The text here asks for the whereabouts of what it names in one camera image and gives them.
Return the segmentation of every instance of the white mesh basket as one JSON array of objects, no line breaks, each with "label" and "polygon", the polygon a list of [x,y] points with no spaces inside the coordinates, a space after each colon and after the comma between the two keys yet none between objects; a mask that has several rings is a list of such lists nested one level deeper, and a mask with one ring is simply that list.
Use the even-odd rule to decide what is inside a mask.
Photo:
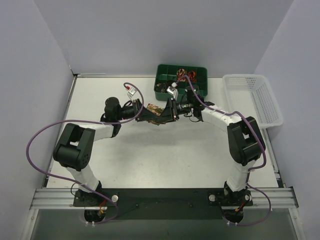
[{"label": "white mesh basket", "polygon": [[230,74],[222,78],[228,111],[252,116],[262,129],[279,126],[284,120],[268,79],[262,75]]}]

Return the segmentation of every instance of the wire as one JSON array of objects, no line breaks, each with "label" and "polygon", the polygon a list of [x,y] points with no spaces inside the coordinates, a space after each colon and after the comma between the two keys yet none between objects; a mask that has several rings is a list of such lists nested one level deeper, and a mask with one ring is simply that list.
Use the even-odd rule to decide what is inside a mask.
[{"label": "wire", "polygon": [[224,115],[226,115],[226,116],[233,116],[233,115],[236,115],[236,114],[239,115],[240,118],[244,121],[244,123],[245,123],[245,124],[247,125],[247,127],[249,128],[249,130],[250,130],[250,132],[252,133],[252,135],[253,135],[254,139],[256,140],[256,142],[258,143],[259,148],[260,148],[261,153],[262,153],[262,156],[263,156],[263,163],[262,163],[260,166],[254,166],[254,167],[250,167],[250,168],[248,169],[248,174],[247,174],[245,183],[246,183],[246,185],[247,185],[249,188],[252,188],[252,189],[254,189],[254,190],[262,193],[262,194],[266,197],[266,199],[267,199],[268,202],[269,202],[269,210],[268,210],[266,216],[265,216],[264,218],[262,218],[261,220],[258,220],[258,221],[252,222],[252,223],[239,223],[239,224],[237,224],[237,226],[252,226],[252,225],[259,224],[259,223],[265,221],[265,220],[269,217],[269,215],[270,215],[270,213],[271,213],[271,211],[272,211],[270,198],[269,198],[263,191],[261,191],[260,189],[258,189],[258,188],[256,188],[256,187],[253,187],[253,186],[249,185],[249,183],[248,183],[249,177],[250,177],[250,172],[251,172],[252,170],[255,170],[255,169],[261,169],[261,168],[263,168],[263,167],[267,164],[267,156],[266,156],[266,153],[265,153],[264,146],[262,145],[260,139],[258,138],[258,136],[257,136],[257,134],[255,133],[255,131],[254,131],[253,127],[251,126],[251,124],[248,122],[248,120],[245,118],[245,116],[243,116],[240,112],[234,111],[234,112],[232,112],[232,113],[227,113],[227,112],[221,111],[221,110],[219,110],[219,109],[214,109],[214,108],[212,108],[212,107],[209,107],[208,105],[206,105],[206,104],[199,98],[199,96],[198,96],[197,93],[195,92],[195,88],[194,88],[194,86],[192,85],[192,82],[191,82],[189,76],[188,76],[188,75],[182,76],[182,77],[178,80],[178,82],[179,82],[182,78],[186,78],[186,79],[188,80],[189,85],[190,85],[190,88],[191,88],[194,96],[195,96],[196,99],[199,101],[199,103],[201,103],[204,107],[206,107],[206,108],[208,108],[208,109],[210,109],[210,110],[212,110],[212,111],[216,111],[216,112],[218,112],[218,113],[224,114]]},{"label": "wire", "polygon": [[192,120],[191,120],[191,116],[189,117],[189,120],[190,120],[191,122],[193,122],[193,123],[198,123],[198,122],[200,122],[199,119],[198,119],[198,121],[192,121]]},{"label": "wire", "polygon": [[73,195],[73,196],[76,196],[73,192],[72,192],[72,188],[74,187],[76,183],[72,184],[71,188],[70,188],[70,193]]},{"label": "wire", "polygon": [[70,182],[73,182],[75,184],[78,184],[80,186],[82,186],[83,188],[87,189],[88,191],[94,193],[94,194],[97,194],[98,196],[104,198],[106,201],[109,201],[110,203],[112,203],[114,205],[114,207],[116,208],[116,214],[108,219],[104,219],[100,222],[97,222],[95,224],[103,224],[103,223],[106,223],[110,220],[113,220],[115,219],[117,216],[118,216],[118,213],[119,213],[119,209],[118,209],[118,206],[116,203],[114,203],[110,198],[108,198],[107,196],[101,194],[100,192],[97,192],[93,189],[91,189],[90,187],[86,186],[85,184],[75,180],[75,179],[72,179],[72,178],[69,178],[69,177],[64,177],[64,176],[60,176],[60,175],[56,175],[56,174],[52,174],[52,173],[49,173],[47,171],[44,171],[42,169],[40,169],[39,167],[37,167],[31,160],[31,157],[30,157],[30,146],[31,146],[31,143],[35,140],[35,138],[40,134],[42,133],[44,130],[48,129],[48,128],[51,128],[55,125],[58,125],[58,124],[63,124],[63,123],[88,123],[88,124],[103,124],[103,125],[119,125],[119,124],[126,124],[126,123],[129,123],[131,122],[132,120],[136,119],[140,113],[142,112],[143,108],[144,108],[144,103],[145,103],[145,100],[144,100],[144,97],[141,93],[141,91],[135,86],[133,85],[132,83],[129,83],[129,82],[125,82],[124,84],[124,87],[127,88],[126,85],[130,85],[132,87],[134,87],[138,93],[140,94],[141,96],[141,101],[142,101],[142,104],[141,104],[141,108],[140,110],[138,111],[138,113],[131,119],[128,119],[128,120],[125,120],[125,121],[122,121],[122,122],[100,122],[100,121],[87,121],[87,120],[76,120],[76,119],[69,119],[69,120],[62,120],[62,121],[57,121],[57,122],[54,122],[54,123],[51,123],[43,128],[41,128],[39,131],[37,131],[29,140],[29,142],[27,143],[26,145],[26,149],[25,149],[25,155],[26,155],[26,159],[28,160],[29,164],[35,169],[37,170],[38,172],[42,173],[42,174],[45,174],[47,176],[50,176],[50,177],[54,177],[54,178],[58,178],[58,179],[63,179],[63,180],[67,180],[67,181],[70,181]]},{"label": "wire", "polygon": [[132,104],[132,101],[129,100],[129,101],[127,101],[123,106],[126,107],[126,106],[130,106],[131,104]]}]

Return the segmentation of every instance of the white wall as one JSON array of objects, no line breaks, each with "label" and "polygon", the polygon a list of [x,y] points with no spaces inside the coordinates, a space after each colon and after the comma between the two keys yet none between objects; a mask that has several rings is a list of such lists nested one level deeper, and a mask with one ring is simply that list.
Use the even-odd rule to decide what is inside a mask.
[{"label": "white wall", "polygon": [[293,0],[35,0],[74,73],[253,73]]},{"label": "white wall", "polygon": [[[0,238],[17,240],[44,178],[27,162],[27,142],[62,118],[73,76],[32,0],[1,1],[0,32]],[[48,130],[32,147],[42,169],[57,132]]]},{"label": "white wall", "polygon": [[268,132],[310,240],[320,236],[319,13],[320,1],[295,0],[255,70],[268,77],[284,117]]}]

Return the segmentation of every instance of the white table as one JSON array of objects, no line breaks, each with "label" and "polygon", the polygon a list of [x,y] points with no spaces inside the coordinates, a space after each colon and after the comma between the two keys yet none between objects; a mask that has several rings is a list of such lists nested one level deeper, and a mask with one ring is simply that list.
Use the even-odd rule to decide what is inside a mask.
[{"label": "white table", "polygon": [[[99,121],[107,98],[117,97],[122,105],[129,99],[124,82],[142,91],[145,106],[164,107],[166,102],[155,98],[154,81],[147,77],[78,78],[66,119]],[[206,101],[226,108],[221,78],[208,79],[208,92]],[[277,188],[268,151],[266,154],[266,166],[252,172],[249,181],[255,187]],[[222,188],[232,163],[226,133],[209,123],[194,123],[180,116],[178,122],[160,126],[136,121],[123,124],[115,138],[94,143],[89,164],[103,188]],[[51,173],[72,178],[58,162],[53,163]],[[47,188],[71,185],[50,177]]]}]

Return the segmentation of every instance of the green tray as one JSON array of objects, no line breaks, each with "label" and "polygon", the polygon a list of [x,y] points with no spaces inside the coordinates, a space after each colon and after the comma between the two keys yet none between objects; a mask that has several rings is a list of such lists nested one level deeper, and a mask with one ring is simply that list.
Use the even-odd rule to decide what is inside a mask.
[{"label": "green tray", "polygon": [[[167,81],[177,81],[177,71],[179,69],[184,69],[186,72],[195,71],[196,73],[196,82],[192,84],[199,86],[200,95],[206,97],[208,95],[208,71],[205,67],[197,66],[182,66],[182,65],[167,65],[160,64],[156,71],[155,82],[154,82],[154,94],[155,98],[159,101],[167,101],[168,98],[172,98],[169,93],[157,92],[157,84],[166,83]],[[178,99],[177,102],[180,102],[181,97],[185,92],[186,86],[189,86],[188,81],[182,81],[178,83]]]}]

